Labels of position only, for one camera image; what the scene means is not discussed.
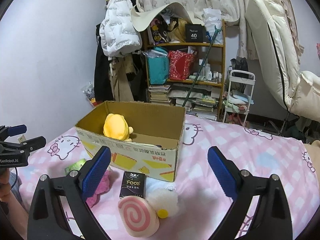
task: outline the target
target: cushioned chair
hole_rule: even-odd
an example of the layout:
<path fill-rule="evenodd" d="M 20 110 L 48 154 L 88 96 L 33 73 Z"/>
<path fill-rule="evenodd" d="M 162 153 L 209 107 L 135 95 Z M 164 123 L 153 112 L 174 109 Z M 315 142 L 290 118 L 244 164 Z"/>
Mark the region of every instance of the cushioned chair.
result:
<path fill-rule="evenodd" d="M 252 29 L 263 80 L 273 97 L 288 113 L 320 122 L 320 78 L 310 71 L 299 73 L 281 1 L 249 0 L 245 17 Z"/>

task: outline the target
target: bookshelf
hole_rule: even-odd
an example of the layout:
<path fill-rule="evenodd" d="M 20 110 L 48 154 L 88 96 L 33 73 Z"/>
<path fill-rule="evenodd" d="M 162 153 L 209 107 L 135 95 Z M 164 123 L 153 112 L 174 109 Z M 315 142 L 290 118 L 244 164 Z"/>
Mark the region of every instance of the bookshelf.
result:
<path fill-rule="evenodd" d="M 208 60 L 208 63 L 211 65 L 218 65 L 221 67 L 221 72 L 222 73 L 222 81 L 221 83 L 214 83 L 210 81 L 197 81 L 196 84 L 199 85 L 209 85 L 212 87 L 217 87 L 220 88 L 220 97 L 219 97 L 219 105 L 218 105 L 218 114 L 217 114 L 217 120 L 219 119 L 220 113 L 221 113 L 221 108 L 222 108 L 222 95 L 223 95 L 223 89 L 224 89 L 224 81 L 225 81 L 225 61 L 226 61 L 226 25 L 224 20 L 222 20 L 222 35 L 223 35 L 223 44 L 213 44 L 213 48 L 219 48 L 221 49 L 221 61 L 211 61 Z M 187 47 L 187 46 L 194 46 L 194 47 L 209 47 L 209 43 L 199 43 L 199 42 L 180 42 L 180 43 L 161 43 L 158 45 L 153 45 L 149 44 L 149 39 L 148 39 L 148 32 L 145 30 L 142 33 L 143 36 L 143 48 L 144 50 L 153 48 L 153 47 L 167 47 L 170 49 L 171 46 L 179 46 L 179 47 Z M 146 60 L 146 70 L 147 70 L 147 83 L 148 87 L 150 86 L 149 82 L 149 71 L 148 71 L 148 61 Z M 167 84 L 170 83 L 183 83 L 183 84 L 192 84 L 192 80 L 171 80 L 167 79 Z"/>

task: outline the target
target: white wall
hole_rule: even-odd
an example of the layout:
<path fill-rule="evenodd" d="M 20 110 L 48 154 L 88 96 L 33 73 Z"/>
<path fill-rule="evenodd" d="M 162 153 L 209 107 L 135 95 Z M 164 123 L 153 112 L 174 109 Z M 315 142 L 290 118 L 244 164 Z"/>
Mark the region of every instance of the white wall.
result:
<path fill-rule="evenodd" d="M 300 58 L 300 70 L 309 70 L 320 76 L 320 61 L 317 55 L 316 44 L 320 43 L 320 23 L 305 0 L 291 0 L 295 13 L 299 42 L 305 47 Z M 239 44 L 239 27 L 227 28 L 226 39 L 226 67 L 230 59 L 236 58 Z M 282 120 L 286 117 L 286 110 L 282 108 L 268 91 L 260 69 L 258 60 L 248 60 L 250 72 L 256 75 L 256 84 L 253 91 L 254 105 L 250 106 L 250 113 Z"/>
<path fill-rule="evenodd" d="M 27 139 L 70 129 L 91 105 L 95 29 L 105 0 L 14 0 L 0 21 L 0 125 L 26 124 Z"/>

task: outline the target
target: hello kitty face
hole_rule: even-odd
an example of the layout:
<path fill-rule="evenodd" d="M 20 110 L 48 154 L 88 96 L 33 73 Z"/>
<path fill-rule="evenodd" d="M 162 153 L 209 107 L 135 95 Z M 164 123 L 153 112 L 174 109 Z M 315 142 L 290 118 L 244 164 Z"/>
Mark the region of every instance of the hello kitty face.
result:
<path fill-rule="evenodd" d="M 239 229 L 239 237 L 244 236 L 248 232 L 253 217 L 254 216 L 249 217 L 248 215 L 245 215 L 245 220 L 242 222 L 243 225 L 241 225 L 241 228 Z"/>
<path fill-rule="evenodd" d="M 200 128 L 199 124 L 186 123 L 184 126 L 183 144 L 193 145 L 198 132 L 203 132 Z"/>
<path fill-rule="evenodd" d="M 273 136 L 272 134 L 268 134 L 268 133 L 265 133 L 265 132 L 262 132 L 262 131 L 257 131 L 255 129 L 250 129 L 250 128 L 246 128 L 244 127 L 244 130 L 247 132 L 247 133 L 250 133 L 252 135 L 256 135 L 256 136 L 259 136 L 259 137 L 263 137 L 263 138 L 266 138 L 268 139 L 269 141 L 271 141 L 273 139 Z"/>
<path fill-rule="evenodd" d="M 310 159 L 310 156 L 308 154 L 308 152 L 304 152 L 302 154 L 302 160 L 307 162 L 308 168 L 312 171 L 312 172 L 316 172 L 316 169 L 313 167 L 312 161 Z"/>
<path fill-rule="evenodd" d="M 84 236 L 82 235 L 80 229 L 79 229 L 79 226 L 78 226 L 75 218 L 73 218 L 71 216 L 69 217 L 67 211 L 66 211 L 66 219 L 69 222 L 69 225 L 70 225 L 70 227 L 72 229 L 72 233 L 74 235 L 76 235 L 76 236 L 79 236 L 81 239 L 85 239 Z"/>
<path fill-rule="evenodd" d="M 48 153 L 51 156 L 58 156 L 60 160 L 64 160 L 68 157 L 69 153 L 76 147 L 79 147 L 80 139 L 76 136 L 61 136 L 55 143 L 50 146 Z"/>

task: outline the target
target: blue gripper pad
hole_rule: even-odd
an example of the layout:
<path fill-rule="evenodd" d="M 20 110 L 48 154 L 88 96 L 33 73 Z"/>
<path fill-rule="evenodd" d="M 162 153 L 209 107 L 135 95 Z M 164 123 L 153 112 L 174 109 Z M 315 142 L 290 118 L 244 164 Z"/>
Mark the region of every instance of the blue gripper pad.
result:
<path fill-rule="evenodd" d="M 82 189 L 82 199 L 84 201 L 86 201 L 87 198 L 93 196 L 102 179 L 103 174 L 106 172 L 111 162 L 110 149 L 106 146 L 101 147 L 90 162 L 93 162 L 93 164 L 90 163 L 91 168 L 87 171 L 86 176 L 83 179 L 79 177 L 80 188 Z M 87 163 L 88 162 L 84 164 L 80 172 L 86 171 L 86 168 L 88 168 L 86 167 Z"/>
<path fill-rule="evenodd" d="M 217 147 L 211 147 L 208 150 L 208 163 L 213 170 L 215 176 L 218 179 L 220 186 L 222 187 L 225 195 L 231 197 L 233 201 L 237 199 L 237 181 L 231 174 L 227 166 L 230 167 L 230 163 L 234 165 L 232 161 L 227 160 Z"/>
<path fill-rule="evenodd" d="M 15 135 L 23 134 L 23 133 L 26 133 L 26 131 L 27 131 L 27 127 L 24 124 L 12 126 L 8 128 L 8 136 L 12 137 Z"/>

